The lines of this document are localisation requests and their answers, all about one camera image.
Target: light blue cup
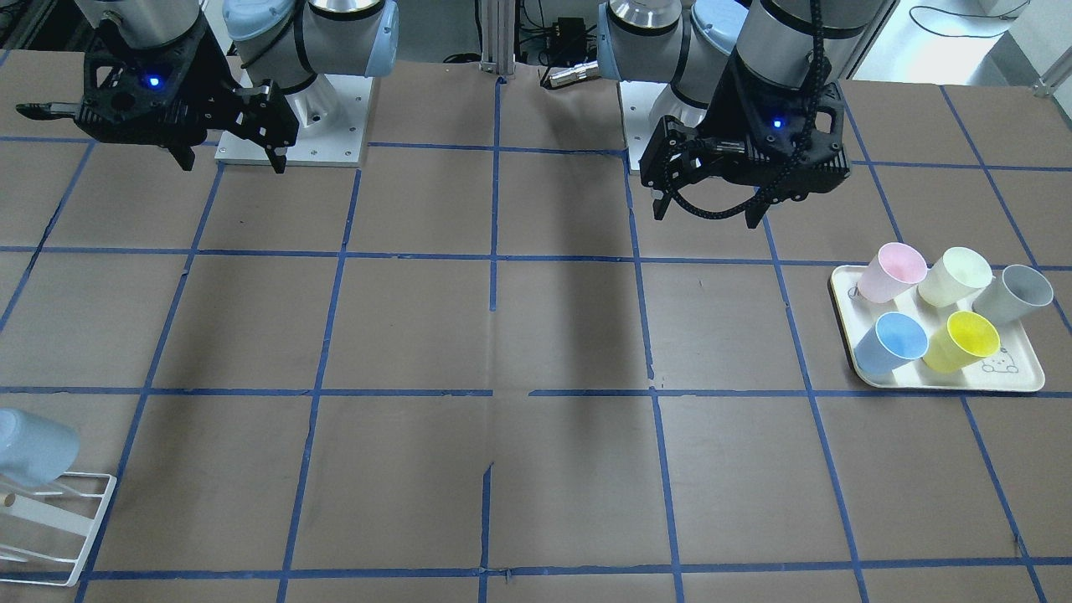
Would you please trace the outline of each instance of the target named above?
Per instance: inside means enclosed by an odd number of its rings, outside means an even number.
[[[927,353],[927,334],[914,319],[887,312],[857,343],[857,366],[870,374],[885,374]]]
[[[0,474],[34,488],[62,475],[78,456],[78,433],[17,409],[0,409]]]

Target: white wall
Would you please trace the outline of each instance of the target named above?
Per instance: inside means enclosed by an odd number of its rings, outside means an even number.
[[[1072,47],[1072,2],[1033,0],[1009,32],[1034,70],[1044,73]],[[1056,98],[1064,113],[1072,115],[1072,80],[1064,83]]]

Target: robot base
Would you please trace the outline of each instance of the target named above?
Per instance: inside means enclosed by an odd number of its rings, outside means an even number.
[[[339,112],[325,121],[298,132],[298,142],[286,151],[286,164],[317,167],[358,167],[364,148],[372,101],[371,77],[328,75],[339,94]],[[220,137],[215,151],[220,163],[268,165],[263,148],[229,132]]]

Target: floor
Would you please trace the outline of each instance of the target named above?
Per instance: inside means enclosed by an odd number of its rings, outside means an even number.
[[[1010,35],[999,35],[1013,21],[966,18],[936,11],[915,10],[915,18],[933,31],[949,35],[995,38],[943,38],[923,30],[909,11],[935,6],[961,14],[983,14],[977,0],[902,0],[854,79],[911,82],[969,86],[1028,86],[1039,74]]]
[[[1053,103],[848,82],[854,175],[749,231],[652,219],[609,82],[401,63],[360,172],[184,174],[15,115],[77,56],[0,63],[0,405],[120,479],[6,603],[1072,600]],[[1042,269],[1043,391],[855,377],[827,280],[890,240]]]

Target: gray cup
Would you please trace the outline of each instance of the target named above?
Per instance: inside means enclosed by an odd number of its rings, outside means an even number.
[[[1013,264],[1001,270],[1001,276],[979,294],[971,309],[991,324],[1000,326],[1044,308],[1053,300],[1054,288],[1046,277],[1034,268]]]

